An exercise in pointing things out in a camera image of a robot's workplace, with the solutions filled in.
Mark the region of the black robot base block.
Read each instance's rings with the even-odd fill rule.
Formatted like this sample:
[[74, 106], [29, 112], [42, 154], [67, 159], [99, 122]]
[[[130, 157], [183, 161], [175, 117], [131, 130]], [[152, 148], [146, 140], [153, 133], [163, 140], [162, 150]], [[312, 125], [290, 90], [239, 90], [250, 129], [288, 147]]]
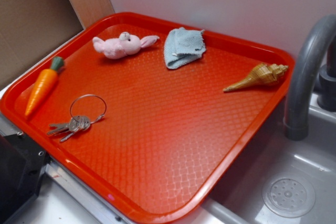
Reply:
[[1, 223], [35, 201], [49, 155], [28, 135], [1, 136]]

